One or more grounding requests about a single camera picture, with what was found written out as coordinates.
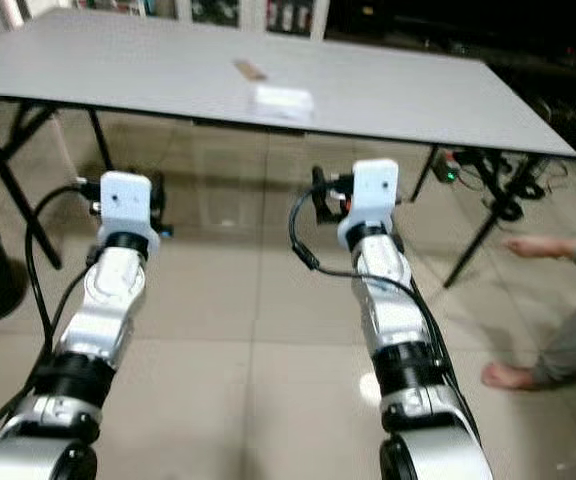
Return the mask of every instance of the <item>person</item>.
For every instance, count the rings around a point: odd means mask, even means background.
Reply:
[[[524,258],[568,258],[576,263],[576,240],[551,237],[513,237],[504,245]],[[561,325],[532,368],[501,362],[488,364],[481,373],[485,385],[504,389],[536,390],[576,377],[576,310]]]

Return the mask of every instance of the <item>white table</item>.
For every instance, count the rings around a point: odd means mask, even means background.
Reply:
[[[310,92],[312,118],[256,115],[252,83],[235,68],[236,60],[261,70],[270,85]],[[109,168],[99,109],[576,156],[478,61],[105,12],[53,10],[0,37],[0,98],[45,106],[26,129],[15,129],[11,145],[0,148],[0,175],[53,264],[59,259],[6,162],[56,108],[89,110]],[[423,178],[429,167],[427,162]]]

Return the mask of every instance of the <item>floor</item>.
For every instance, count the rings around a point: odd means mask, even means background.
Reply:
[[[379,479],[384,434],[375,399],[359,388],[372,371],[359,307],[346,281],[309,272],[291,253],[287,212],[315,163],[343,172],[356,159],[391,157],[407,198],[428,149],[100,117],[119,167],[165,173],[165,220],[176,235],[148,263],[135,338],[104,408],[99,478]],[[0,132],[11,118],[0,104]],[[87,117],[63,112],[59,121],[68,159],[49,122],[12,162],[33,202],[75,172],[101,172]],[[521,260],[499,246],[512,233],[576,236],[576,163],[567,167],[565,179],[549,167],[552,195],[524,202],[525,218],[496,230],[450,290],[441,284],[486,215],[482,194],[431,177],[415,204],[395,211],[496,479],[576,478],[576,384],[507,393],[479,380],[491,360],[534,361],[576,305],[574,266]],[[305,217],[301,229],[322,260],[348,268],[334,228]],[[56,272],[37,254],[54,308],[83,266],[95,222],[85,204],[64,198],[43,223],[64,259]],[[0,183],[0,232],[12,258],[23,258],[23,231]],[[0,404],[25,379],[40,338],[28,293],[0,321]]]

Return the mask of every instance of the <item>table top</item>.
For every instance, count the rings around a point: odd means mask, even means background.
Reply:
[[[312,117],[256,114],[237,60],[309,91]],[[0,97],[576,156],[478,61],[108,12],[56,9],[2,35]]]

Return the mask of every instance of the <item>person's hand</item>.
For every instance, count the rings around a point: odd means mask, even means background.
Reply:
[[[510,237],[503,246],[524,258],[571,257],[576,250],[576,240],[554,237]]]

